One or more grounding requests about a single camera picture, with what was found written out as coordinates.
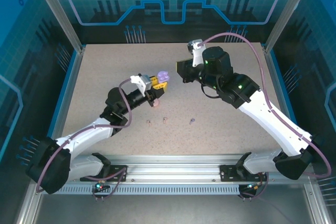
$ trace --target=enclosure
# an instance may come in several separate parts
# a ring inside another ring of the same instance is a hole
[[[223,32],[248,39],[262,57],[272,103],[325,139],[318,147],[335,168],[336,0],[0,4],[2,223],[334,223],[334,172],[298,180],[270,173],[262,200],[251,202],[236,193],[248,182],[221,181],[221,165],[279,144],[230,104],[207,98],[199,83],[183,83],[176,62],[192,57],[187,43],[194,39]],[[207,44],[212,46],[229,53],[235,72],[261,86],[247,43],[226,35]],[[161,70],[170,80],[159,106],[134,109],[128,129],[82,152],[128,166],[115,195],[95,202],[95,183],[78,179],[52,195],[35,193],[25,170],[36,140],[85,127],[102,113],[110,89],[132,75]],[[323,174],[326,168],[315,158],[308,170]]]

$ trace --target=small purple block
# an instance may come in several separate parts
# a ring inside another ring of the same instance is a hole
[[[157,74],[157,78],[158,78],[159,83],[167,82],[170,79],[167,71],[160,71]]]

